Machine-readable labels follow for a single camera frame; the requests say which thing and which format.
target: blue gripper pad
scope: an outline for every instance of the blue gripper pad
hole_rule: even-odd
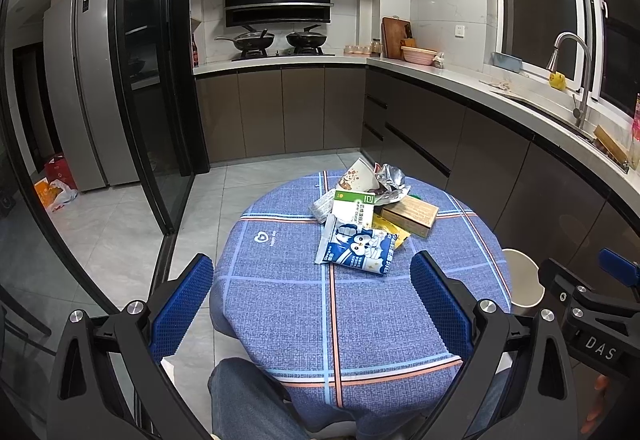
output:
[[[615,277],[625,287],[640,285],[640,272],[635,264],[625,260],[609,249],[603,249],[598,255],[600,268]]]
[[[213,263],[198,255],[195,265],[175,289],[153,322],[149,351],[156,364],[174,355],[213,283]]]
[[[472,325],[429,261],[417,253],[411,260],[411,283],[450,353],[467,360],[473,353]]]

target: round table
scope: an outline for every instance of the round table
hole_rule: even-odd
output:
[[[413,178],[411,193],[440,208],[426,239],[410,236],[389,273],[316,265],[322,226],[309,204],[343,171],[323,171],[254,202],[229,235],[214,273],[214,327],[237,337],[279,380],[306,427],[355,420],[358,438],[380,438],[433,408],[461,364],[450,354],[409,278],[427,250],[477,299],[510,311],[506,260],[492,232],[451,195]]]

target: wooden cutting board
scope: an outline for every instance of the wooden cutting board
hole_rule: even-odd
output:
[[[385,57],[402,59],[401,40],[407,39],[406,26],[411,23],[396,18],[382,18],[382,37],[384,38]]]

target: countertop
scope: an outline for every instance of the countertop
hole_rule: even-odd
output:
[[[629,170],[629,173],[623,173],[620,168],[594,149],[593,146],[584,142],[569,130],[553,122],[548,117],[495,93],[496,88],[481,82],[481,80],[488,82],[495,80],[495,78],[488,75],[459,67],[437,69],[431,66],[417,65],[392,59],[351,56],[287,56],[286,58],[263,58],[233,62],[221,61],[197,67],[194,70],[194,75],[198,78],[198,76],[203,74],[224,72],[226,70],[240,70],[269,65],[312,63],[367,64],[370,67],[390,70],[396,74],[403,74],[440,86],[441,88],[445,88],[494,109],[530,130],[535,131],[535,133],[540,134],[542,137],[569,153],[595,175],[600,177],[601,180],[606,182],[636,215],[640,215],[640,175],[638,175],[636,171]],[[532,97],[531,92],[524,89],[520,90],[517,87],[511,88],[511,93],[529,99]]]

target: human hand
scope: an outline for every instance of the human hand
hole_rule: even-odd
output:
[[[599,394],[596,397],[596,401],[591,406],[591,410],[587,414],[587,419],[584,424],[580,428],[580,433],[587,434],[593,430],[596,426],[596,420],[602,414],[604,410],[605,403],[605,395],[607,393],[607,388],[609,388],[609,377],[604,375],[599,375],[596,379],[595,384],[593,385],[593,389],[598,391]]]

